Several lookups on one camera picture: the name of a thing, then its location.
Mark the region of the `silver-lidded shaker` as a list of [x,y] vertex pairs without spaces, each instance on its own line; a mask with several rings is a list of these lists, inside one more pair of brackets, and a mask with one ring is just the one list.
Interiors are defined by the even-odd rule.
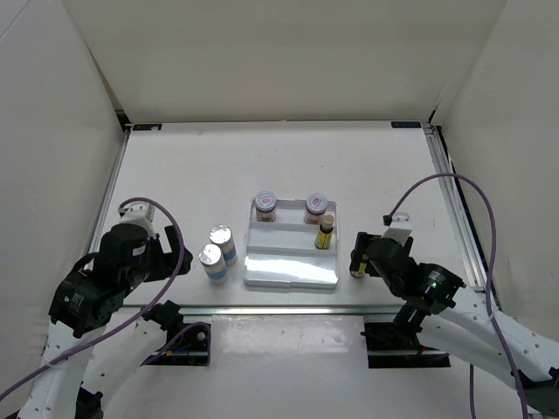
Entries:
[[224,262],[232,266],[237,262],[237,249],[231,229],[225,224],[217,224],[210,229],[209,239],[222,252]]
[[221,249],[215,244],[206,244],[198,253],[209,281],[213,284],[223,284],[227,281],[229,273]]

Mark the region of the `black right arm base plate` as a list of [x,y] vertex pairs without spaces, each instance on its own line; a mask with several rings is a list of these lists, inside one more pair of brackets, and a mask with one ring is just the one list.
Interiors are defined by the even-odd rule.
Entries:
[[449,354],[395,335],[390,322],[365,322],[369,369],[418,369],[450,367]]

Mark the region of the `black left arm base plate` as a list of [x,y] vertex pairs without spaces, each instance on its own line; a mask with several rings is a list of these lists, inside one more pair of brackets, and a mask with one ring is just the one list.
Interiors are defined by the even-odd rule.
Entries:
[[164,347],[157,349],[143,366],[208,367],[211,357],[211,323],[183,323],[169,336]]

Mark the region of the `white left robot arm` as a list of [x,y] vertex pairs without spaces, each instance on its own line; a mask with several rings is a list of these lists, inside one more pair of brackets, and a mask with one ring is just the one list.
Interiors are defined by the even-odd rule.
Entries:
[[94,347],[124,299],[144,282],[170,281],[190,270],[191,253],[176,227],[165,228],[164,251],[149,221],[116,224],[98,251],[81,258],[58,286],[48,315],[48,337],[31,392],[16,418],[101,418],[115,391],[155,350],[183,339],[177,304],[155,302],[134,323],[125,361],[104,364],[86,376]]

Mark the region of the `yellow sauce bottle front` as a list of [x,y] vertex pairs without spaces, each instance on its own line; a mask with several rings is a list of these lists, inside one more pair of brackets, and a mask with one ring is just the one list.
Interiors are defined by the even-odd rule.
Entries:
[[362,278],[365,273],[366,273],[366,269],[367,269],[367,264],[368,261],[365,259],[361,259],[361,260],[352,260],[350,267],[349,267],[349,271],[352,277],[354,278]]

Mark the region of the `silver-lidded shaker front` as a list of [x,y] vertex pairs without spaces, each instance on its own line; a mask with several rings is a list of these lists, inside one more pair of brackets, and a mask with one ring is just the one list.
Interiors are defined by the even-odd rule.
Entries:
[[209,281],[213,284],[223,284],[227,281],[229,273],[221,249],[215,244],[206,244],[198,253]]

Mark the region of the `yellow sauce bottle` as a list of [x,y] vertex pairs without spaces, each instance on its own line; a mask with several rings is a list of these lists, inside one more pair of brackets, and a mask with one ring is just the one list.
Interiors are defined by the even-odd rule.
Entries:
[[334,231],[335,217],[332,215],[325,215],[320,223],[317,236],[314,240],[314,245],[319,250],[326,250],[329,248],[331,238]]
[[361,259],[361,260],[352,260],[350,267],[349,267],[349,271],[352,277],[354,278],[362,278],[365,273],[366,273],[366,269],[367,269],[367,264],[368,261],[365,259]]

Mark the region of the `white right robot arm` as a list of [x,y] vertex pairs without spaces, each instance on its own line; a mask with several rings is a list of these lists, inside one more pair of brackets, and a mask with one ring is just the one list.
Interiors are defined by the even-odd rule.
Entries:
[[413,240],[358,233],[350,270],[381,278],[404,301],[395,318],[370,337],[401,348],[432,347],[488,372],[526,404],[558,416],[558,343],[529,330],[498,308],[488,308],[464,281],[437,264],[416,262]]

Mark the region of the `yellow sauce bottle back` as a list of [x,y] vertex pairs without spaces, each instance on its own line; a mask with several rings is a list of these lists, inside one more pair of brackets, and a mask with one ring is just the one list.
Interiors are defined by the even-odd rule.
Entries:
[[332,215],[325,215],[320,223],[317,236],[314,240],[314,245],[319,250],[326,250],[329,248],[331,238],[334,231],[335,217]]

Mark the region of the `silver-lidded shaker back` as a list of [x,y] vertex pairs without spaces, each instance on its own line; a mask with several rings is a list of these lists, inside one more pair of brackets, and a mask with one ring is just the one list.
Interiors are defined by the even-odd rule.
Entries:
[[210,229],[209,239],[222,252],[224,262],[232,266],[237,262],[237,249],[231,229],[225,224],[217,224]]

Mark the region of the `red-lidded jar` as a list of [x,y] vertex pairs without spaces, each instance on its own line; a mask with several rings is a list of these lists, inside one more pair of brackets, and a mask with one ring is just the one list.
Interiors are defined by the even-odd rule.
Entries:
[[261,191],[254,198],[256,219],[259,222],[274,222],[276,219],[277,198],[272,191]]
[[320,224],[328,209],[328,199],[319,193],[311,194],[305,204],[304,222]]

